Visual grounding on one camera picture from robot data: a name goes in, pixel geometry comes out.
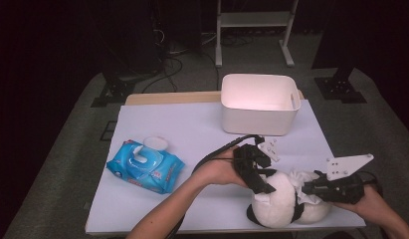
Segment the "gray carpet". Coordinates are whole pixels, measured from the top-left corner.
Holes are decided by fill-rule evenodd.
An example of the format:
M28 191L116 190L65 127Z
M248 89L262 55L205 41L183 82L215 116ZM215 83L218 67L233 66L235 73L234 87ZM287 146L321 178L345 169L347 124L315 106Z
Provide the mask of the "gray carpet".
M409 223L409 131L382 99L373 81L356 69L350 81L367 104L343 104L323 98L314 78L330 77L335 69L310 68L320 35L291 36L294 68L286 66L279 39L280 36L255 37L252 43L239 48L224 47L219 79L208 56L193 52L178 56L182 70L172 81L178 92L195 92L216 91L223 77L232 73L292 77L311 103L333 154L372 153L375 159L365 169L379 177L385 199ZM203 52L214 57L212 45L204 46ZM166 65L168 73L179 67L174 61L167 61ZM152 81L138 83L134 91L142 92ZM5 238L104 238L86 235L84 230L109 147L108 140L101 140L102 133L109 121L117 120L121 106L108 104L105 108L91 108L104 85L104 78L98 74L80 96ZM172 91L169 81L162 80L146 92ZM369 238L380 238L375 225L368 224L362 230ZM322 238L331 232L294 232L294 236ZM363 238L355 229L348 232L355 238ZM249 238L255 237L257 235L249 235Z

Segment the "dark background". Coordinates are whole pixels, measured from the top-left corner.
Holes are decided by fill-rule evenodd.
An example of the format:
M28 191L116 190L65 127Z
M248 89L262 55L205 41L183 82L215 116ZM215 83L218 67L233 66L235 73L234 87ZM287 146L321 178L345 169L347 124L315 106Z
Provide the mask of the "dark background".
M192 47L199 46L201 32L215 30L215 0L151 1L151 6L144 0L138 1L141 8L130 6L138 11L126 20L134 23L132 32L123 28L125 34L115 37L103 25L126 22L117 23L105 11L109 2L0 0L0 237L93 76L126 68L159 71L164 49L150 44L150 26ZM224 0L223 10L287 10L290 5ZM301 0L293 31L323 31L313 67L360 69L409 129L409 0ZM123 41L129 38L136 44L127 50ZM145 52L138 54L137 44L147 46L139 48ZM149 64L140 65L138 58Z

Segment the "plastic container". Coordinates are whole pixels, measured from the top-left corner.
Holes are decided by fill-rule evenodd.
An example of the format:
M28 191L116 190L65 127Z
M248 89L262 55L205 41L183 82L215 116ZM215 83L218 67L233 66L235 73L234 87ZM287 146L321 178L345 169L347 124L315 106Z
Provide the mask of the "plastic container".
M301 107L295 81L274 75L225 76L221 102L223 130L240 134L285 135Z

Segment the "blue wet wipes package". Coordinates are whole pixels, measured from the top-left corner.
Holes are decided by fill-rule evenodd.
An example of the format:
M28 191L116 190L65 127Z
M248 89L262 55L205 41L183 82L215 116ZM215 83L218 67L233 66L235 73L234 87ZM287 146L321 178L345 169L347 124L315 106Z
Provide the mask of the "blue wet wipes package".
M184 165L182 160L166 150L155 150L128 140L106 163L106 168L124 181L164 194L173 191Z

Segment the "human arm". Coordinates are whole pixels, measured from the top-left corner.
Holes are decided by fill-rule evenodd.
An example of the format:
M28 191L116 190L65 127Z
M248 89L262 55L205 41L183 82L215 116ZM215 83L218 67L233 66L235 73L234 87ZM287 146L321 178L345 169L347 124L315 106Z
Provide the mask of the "human arm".
M409 225L384 201L372 185L365 185L365 195L356 204L335 202L333 205L355 212L379 225L390 239L409 239Z
M234 148L216 157L232 158ZM204 163L171 195L145 215L126 238L165 238L206 186L229 183L246 187L233 168L231 159L216 159Z

